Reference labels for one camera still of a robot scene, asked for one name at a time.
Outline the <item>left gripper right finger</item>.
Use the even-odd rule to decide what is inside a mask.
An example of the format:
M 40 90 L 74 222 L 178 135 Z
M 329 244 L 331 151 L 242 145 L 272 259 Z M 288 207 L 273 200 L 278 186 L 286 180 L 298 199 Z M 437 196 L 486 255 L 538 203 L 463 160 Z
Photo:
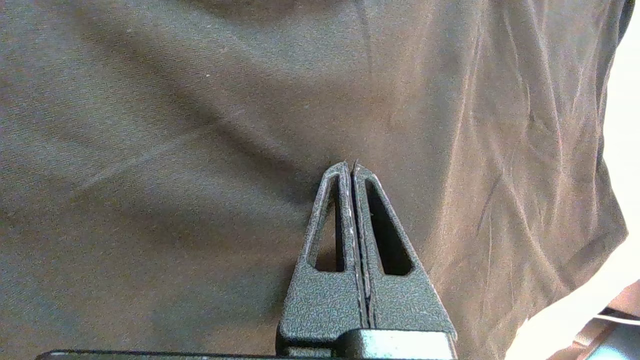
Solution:
M 367 351 L 453 351 L 457 332 L 378 177 L 351 173 Z

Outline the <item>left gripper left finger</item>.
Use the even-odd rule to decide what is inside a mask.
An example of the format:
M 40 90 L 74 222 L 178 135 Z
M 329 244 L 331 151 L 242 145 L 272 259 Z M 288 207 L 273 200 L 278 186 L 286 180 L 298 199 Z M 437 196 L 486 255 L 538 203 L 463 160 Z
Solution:
M 336 272 L 316 268 L 330 205 L 335 214 Z M 368 326 L 355 221 L 350 168 L 338 162 L 323 173 L 318 185 L 276 331 L 277 356 L 335 357 L 343 334 Z

